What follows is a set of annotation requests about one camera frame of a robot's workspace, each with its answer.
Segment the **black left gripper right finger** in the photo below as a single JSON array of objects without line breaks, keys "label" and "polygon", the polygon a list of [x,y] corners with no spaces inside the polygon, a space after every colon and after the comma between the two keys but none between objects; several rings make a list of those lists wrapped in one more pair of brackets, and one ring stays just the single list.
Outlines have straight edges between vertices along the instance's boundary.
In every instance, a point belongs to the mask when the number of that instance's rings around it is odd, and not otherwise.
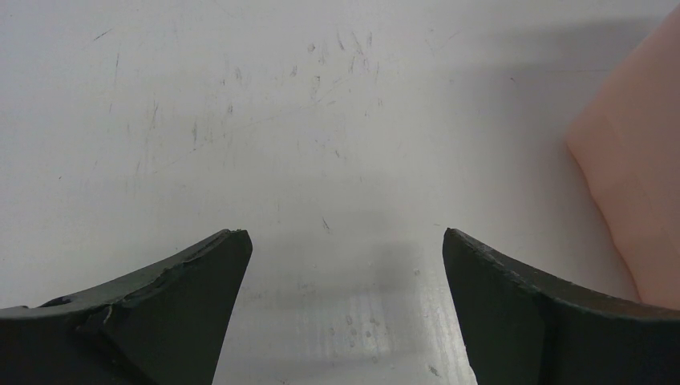
[{"label": "black left gripper right finger", "polygon": [[457,229],[443,263],[478,383],[678,383],[676,310],[573,284]]}]

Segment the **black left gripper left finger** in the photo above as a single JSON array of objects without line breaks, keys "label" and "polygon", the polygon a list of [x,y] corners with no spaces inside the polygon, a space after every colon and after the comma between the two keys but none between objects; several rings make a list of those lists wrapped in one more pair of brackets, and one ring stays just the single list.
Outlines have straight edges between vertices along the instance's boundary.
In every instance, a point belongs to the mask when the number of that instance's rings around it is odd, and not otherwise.
[{"label": "black left gripper left finger", "polygon": [[4,384],[210,384],[253,244],[221,230],[161,261],[1,312]]}]

